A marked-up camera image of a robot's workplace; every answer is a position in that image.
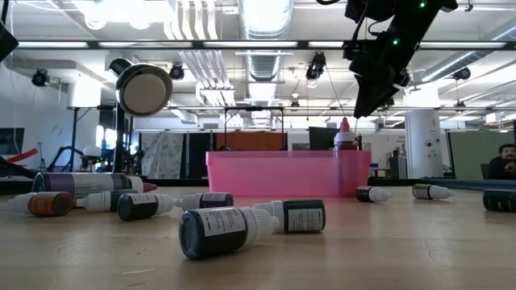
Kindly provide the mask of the black monitor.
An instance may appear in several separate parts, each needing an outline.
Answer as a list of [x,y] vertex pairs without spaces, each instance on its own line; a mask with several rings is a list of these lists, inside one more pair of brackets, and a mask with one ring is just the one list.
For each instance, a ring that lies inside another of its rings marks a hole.
[[340,129],[313,127],[309,128],[309,141],[311,151],[335,151],[335,136]]

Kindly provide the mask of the grey-green partition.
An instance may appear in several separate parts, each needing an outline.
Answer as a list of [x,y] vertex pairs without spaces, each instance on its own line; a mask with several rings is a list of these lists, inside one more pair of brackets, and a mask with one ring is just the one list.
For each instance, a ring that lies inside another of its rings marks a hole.
[[482,164],[499,156],[501,145],[514,143],[513,133],[492,130],[449,130],[448,153],[458,180],[483,180]]

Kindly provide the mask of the overhead frame bar with lights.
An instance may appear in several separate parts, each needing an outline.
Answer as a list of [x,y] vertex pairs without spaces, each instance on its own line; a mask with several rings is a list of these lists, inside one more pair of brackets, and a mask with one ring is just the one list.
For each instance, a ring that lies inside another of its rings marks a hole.
[[[140,40],[140,41],[58,41],[24,40],[18,50],[342,50],[345,41],[314,40]],[[516,41],[422,41],[417,51],[516,51]]]

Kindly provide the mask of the small purple food coloring bottle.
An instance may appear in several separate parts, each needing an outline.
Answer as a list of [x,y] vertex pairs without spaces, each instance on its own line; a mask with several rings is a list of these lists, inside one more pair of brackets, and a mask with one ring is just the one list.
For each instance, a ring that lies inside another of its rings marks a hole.
[[192,209],[181,215],[178,237],[186,258],[206,259],[263,242],[279,225],[278,218],[264,209]]

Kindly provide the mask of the small red food coloring bottle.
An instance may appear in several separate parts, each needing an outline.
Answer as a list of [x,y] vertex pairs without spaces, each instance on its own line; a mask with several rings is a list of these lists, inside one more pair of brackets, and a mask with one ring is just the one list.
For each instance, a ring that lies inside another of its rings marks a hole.
[[7,202],[7,208],[16,213],[37,217],[60,217],[73,206],[73,194],[67,192],[25,193]]

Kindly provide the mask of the large purple food coloring bottle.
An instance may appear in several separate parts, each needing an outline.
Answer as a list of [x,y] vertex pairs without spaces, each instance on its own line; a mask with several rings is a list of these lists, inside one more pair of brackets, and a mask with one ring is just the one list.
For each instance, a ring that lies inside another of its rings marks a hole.
[[32,185],[33,192],[67,192],[76,199],[90,193],[126,189],[148,193],[156,190],[157,186],[143,181],[139,176],[92,172],[39,172]]

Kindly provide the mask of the small dark purple coloring bottle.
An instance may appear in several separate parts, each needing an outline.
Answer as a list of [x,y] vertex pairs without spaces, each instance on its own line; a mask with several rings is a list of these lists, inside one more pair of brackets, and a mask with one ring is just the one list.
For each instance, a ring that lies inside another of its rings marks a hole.
[[194,193],[176,200],[175,206],[183,211],[192,209],[208,209],[228,207],[234,205],[234,197],[231,193]]

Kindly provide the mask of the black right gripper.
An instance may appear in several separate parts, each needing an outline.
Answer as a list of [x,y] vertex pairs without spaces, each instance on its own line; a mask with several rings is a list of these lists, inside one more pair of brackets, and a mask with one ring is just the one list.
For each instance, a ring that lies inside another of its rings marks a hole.
[[[378,107],[393,104],[393,96],[398,92],[393,85],[408,85],[410,74],[406,67],[415,53],[415,42],[402,43],[399,38],[385,42],[362,39],[347,43],[347,59],[351,61],[349,69],[355,73],[359,86],[353,113],[355,118],[368,117]],[[365,77],[367,73],[385,73],[391,84]]]

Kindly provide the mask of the small dark food coloring bottle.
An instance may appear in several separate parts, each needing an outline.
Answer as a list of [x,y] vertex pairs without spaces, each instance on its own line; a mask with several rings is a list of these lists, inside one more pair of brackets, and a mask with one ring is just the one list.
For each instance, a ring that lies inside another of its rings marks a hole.
[[177,200],[160,193],[126,193],[117,204],[116,213],[124,222],[151,218],[170,212]]
[[117,211],[119,198],[123,194],[128,193],[137,193],[137,191],[134,189],[122,189],[90,193],[86,197],[77,199],[77,207],[96,213],[115,213]]
[[373,186],[360,186],[356,189],[355,197],[360,202],[385,202],[392,198],[389,190]]

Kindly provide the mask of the person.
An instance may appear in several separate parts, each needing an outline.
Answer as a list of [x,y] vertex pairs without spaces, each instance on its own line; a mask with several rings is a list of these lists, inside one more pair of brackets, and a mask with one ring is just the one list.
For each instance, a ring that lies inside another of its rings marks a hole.
[[488,166],[488,180],[516,180],[516,146],[503,144]]

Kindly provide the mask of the small olive food coloring bottle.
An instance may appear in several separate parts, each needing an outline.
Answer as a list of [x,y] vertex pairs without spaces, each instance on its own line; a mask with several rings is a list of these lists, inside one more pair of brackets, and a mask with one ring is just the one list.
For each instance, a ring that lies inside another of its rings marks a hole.
[[445,200],[454,196],[449,188],[433,184],[415,184],[411,192],[414,198],[422,200]]

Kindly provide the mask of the translucent pink plastic bin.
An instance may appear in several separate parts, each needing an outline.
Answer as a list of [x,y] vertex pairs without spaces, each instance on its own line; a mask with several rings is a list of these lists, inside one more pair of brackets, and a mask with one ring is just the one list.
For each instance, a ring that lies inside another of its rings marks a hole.
[[210,191],[235,197],[353,197],[369,151],[209,151]]

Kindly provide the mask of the black curtain panel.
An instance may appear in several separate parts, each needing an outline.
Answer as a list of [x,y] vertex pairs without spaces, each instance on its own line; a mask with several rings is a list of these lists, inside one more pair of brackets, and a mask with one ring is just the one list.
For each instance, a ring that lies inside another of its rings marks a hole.
[[213,133],[194,133],[188,140],[188,179],[203,179],[208,176],[206,153],[214,148]]

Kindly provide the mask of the large red food coloring bottle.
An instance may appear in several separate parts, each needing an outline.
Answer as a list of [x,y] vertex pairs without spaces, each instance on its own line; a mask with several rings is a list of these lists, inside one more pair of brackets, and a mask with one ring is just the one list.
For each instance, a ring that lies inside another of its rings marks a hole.
[[342,119],[340,130],[334,137],[336,151],[357,151],[356,137],[346,117]]

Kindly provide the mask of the patterned curtain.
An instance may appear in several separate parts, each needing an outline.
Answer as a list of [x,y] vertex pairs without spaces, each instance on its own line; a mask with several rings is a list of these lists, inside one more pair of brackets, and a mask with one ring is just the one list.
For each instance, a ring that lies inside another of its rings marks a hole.
[[181,176],[183,134],[167,131],[143,133],[142,174],[148,179],[175,180]]

